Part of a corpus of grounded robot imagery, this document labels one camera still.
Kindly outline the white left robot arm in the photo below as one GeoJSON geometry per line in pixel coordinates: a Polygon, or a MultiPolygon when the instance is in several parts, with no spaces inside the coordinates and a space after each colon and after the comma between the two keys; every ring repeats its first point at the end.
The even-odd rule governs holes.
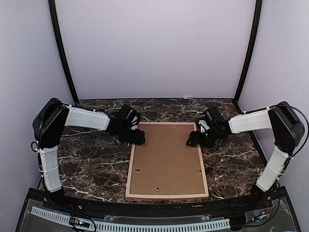
{"type": "Polygon", "coordinates": [[[108,113],[101,109],[85,109],[51,98],[33,120],[35,142],[40,157],[40,172],[45,187],[53,192],[49,203],[58,211],[68,207],[68,199],[59,192],[62,188],[57,153],[63,130],[66,127],[81,127],[105,131],[116,143],[143,145],[145,132],[137,129],[140,113],[127,104],[119,111],[108,113]]]}

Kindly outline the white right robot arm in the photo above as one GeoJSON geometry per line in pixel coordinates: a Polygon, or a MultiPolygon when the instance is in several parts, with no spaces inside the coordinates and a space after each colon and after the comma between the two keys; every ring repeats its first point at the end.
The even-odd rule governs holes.
{"type": "Polygon", "coordinates": [[[198,129],[190,132],[187,146],[214,147],[220,140],[243,132],[268,131],[272,135],[274,150],[252,187],[255,192],[246,200],[251,210],[258,209],[265,202],[263,193],[284,174],[290,161],[309,139],[309,120],[302,111],[286,101],[229,118],[223,117],[217,108],[212,107],[203,112],[197,126],[198,129]]]}

